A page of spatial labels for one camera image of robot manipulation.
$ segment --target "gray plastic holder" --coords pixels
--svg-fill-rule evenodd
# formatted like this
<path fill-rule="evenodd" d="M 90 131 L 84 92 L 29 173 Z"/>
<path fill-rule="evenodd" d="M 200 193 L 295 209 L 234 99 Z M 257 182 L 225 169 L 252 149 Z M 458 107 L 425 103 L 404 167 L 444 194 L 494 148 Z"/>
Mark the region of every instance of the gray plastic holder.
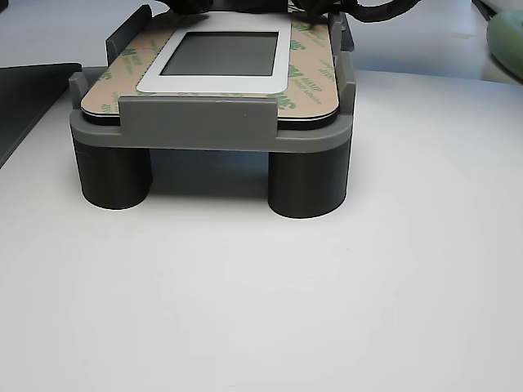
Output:
<path fill-rule="evenodd" d="M 149 21 L 150 14 L 143 8 L 108 39 L 109 62 Z M 355 74 L 351 54 L 342 51 L 342 25 L 339 14 L 329 15 L 340 104 L 336 118 L 325 127 L 306 131 L 279 129 L 278 101 L 274 98 L 179 96 L 121 96 L 120 125 L 96 125 L 87 121 L 80 109 L 82 98 L 93 84 L 84 70 L 69 80 L 73 138 L 85 145 L 116 148 L 276 153 L 335 149 L 351 138 L 355 101 Z"/>

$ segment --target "white table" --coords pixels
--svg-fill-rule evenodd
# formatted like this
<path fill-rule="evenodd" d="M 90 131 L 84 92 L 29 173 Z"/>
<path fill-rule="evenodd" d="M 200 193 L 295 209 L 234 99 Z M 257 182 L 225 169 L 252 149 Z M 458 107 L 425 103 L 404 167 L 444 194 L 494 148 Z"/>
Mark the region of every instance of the white table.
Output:
<path fill-rule="evenodd" d="M 312 220 L 264 154 L 157 153 L 139 207 L 93 207 L 63 97 L 0 170 L 0 390 L 522 390 L 523 88 L 358 83 Z"/>

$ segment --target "black cylindrical leg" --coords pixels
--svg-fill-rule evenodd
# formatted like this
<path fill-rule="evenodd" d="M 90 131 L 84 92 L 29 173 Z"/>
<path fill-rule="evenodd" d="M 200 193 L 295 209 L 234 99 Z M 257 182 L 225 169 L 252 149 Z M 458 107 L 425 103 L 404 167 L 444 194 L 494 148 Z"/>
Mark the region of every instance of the black cylindrical leg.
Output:
<path fill-rule="evenodd" d="M 335 210 L 346 196 L 351 141 L 313 154 L 269 154 L 269 205 L 290 218 Z"/>
<path fill-rule="evenodd" d="M 153 180 L 148 149 L 93 147 L 75 139 L 82 192 L 90 203 L 123 210 L 141 203 Z"/>

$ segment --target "3d printed holder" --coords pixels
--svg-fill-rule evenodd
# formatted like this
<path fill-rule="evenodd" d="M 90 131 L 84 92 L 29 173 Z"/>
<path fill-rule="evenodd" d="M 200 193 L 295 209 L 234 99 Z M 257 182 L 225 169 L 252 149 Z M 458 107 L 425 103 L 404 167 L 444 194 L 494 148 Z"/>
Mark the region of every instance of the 3d printed holder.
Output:
<path fill-rule="evenodd" d="M 106 41 L 109 64 L 150 19 L 143 6 Z M 107 209 L 141 203 L 153 180 L 150 149 L 263 151 L 269 153 L 268 202 L 275 212 L 307 218 L 333 211 L 346 197 L 355 101 L 351 55 L 342 51 L 351 45 L 342 43 L 342 25 L 341 15 L 329 15 L 340 105 L 336 118 L 317 129 L 280 129 L 276 99 L 245 97 L 121 96 L 120 124 L 96 125 L 80 105 L 103 69 L 75 73 L 69 120 L 83 195 Z"/>

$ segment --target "gray screen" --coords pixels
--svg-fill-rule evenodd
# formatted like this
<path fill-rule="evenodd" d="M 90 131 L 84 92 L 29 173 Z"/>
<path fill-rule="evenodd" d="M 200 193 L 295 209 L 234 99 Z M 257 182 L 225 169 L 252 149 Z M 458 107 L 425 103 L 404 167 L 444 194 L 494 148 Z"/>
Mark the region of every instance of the gray screen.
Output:
<path fill-rule="evenodd" d="M 162 75 L 271 76 L 278 33 L 188 33 Z"/>

